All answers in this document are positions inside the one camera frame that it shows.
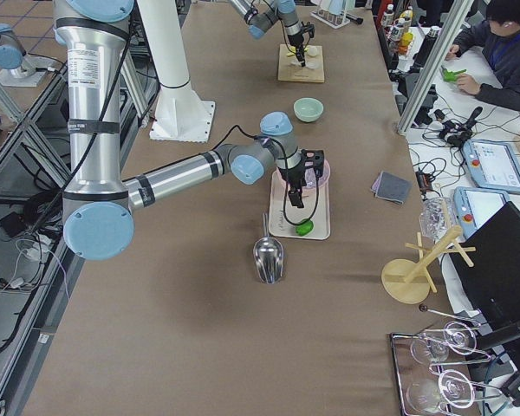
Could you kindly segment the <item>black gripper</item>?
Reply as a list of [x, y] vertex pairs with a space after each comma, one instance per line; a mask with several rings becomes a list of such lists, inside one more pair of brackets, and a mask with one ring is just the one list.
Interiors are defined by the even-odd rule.
[[289, 44], [294, 48], [296, 60], [302, 67], [306, 66], [304, 54], [304, 37], [303, 34], [289, 35]]
[[296, 208], [303, 208], [301, 189], [306, 185], [305, 182], [305, 168], [303, 166], [294, 166], [285, 172], [285, 179], [289, 183], [287, 196], [292, 206]]

